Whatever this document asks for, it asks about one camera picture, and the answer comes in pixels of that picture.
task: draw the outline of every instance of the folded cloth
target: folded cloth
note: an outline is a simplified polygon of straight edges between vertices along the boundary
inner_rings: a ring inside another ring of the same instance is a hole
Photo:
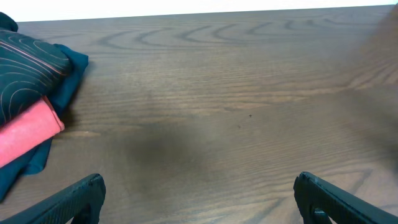
[[[0,167],[64,129],[47,97],[0,128]]]
[[[16,23],[0,14],[0,127],[48,95],[70,72],[56,46],[16,32]]]
[[[72,72],[69,76],[65,77],[57,89],[48,96],[55,112],[60,116],[83,78],[83,73],[88,65],[88,56],[74,52],[64,45],[55,44],[55,46],[58,47],[72,63]],[[43,170],[49,154],[51,142],[52,139],[50,138],[18,157],[16,160],[0,168],[0,202],[4,199],[4,196],[15,182],[18,175],[36,174]]]

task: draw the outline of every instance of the wooden table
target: wooden table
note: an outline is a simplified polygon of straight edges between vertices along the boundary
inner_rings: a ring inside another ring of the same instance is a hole
[[[0,219],[100,173],[100,223],[301,223],[303,170],[398,215],[397,13],[20,23],[90,67],[46,169],[18,181]]]

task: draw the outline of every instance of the white wall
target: white wall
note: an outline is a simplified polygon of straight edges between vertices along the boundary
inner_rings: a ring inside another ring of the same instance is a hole
[[[398,0],[0,0],[17,22],[396,4]]]

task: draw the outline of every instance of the dark patterned cloth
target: dark patterned cloth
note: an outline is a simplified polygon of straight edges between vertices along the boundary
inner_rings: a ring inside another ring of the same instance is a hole
[[[71,70],[60,49],[17,28],[0,13],[0,127],[48,95]]]

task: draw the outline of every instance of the pink cloth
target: pink cloth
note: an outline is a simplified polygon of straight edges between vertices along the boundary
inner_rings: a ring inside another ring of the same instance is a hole
[[[0,168],[64,129],[47,97],[0,128]]]

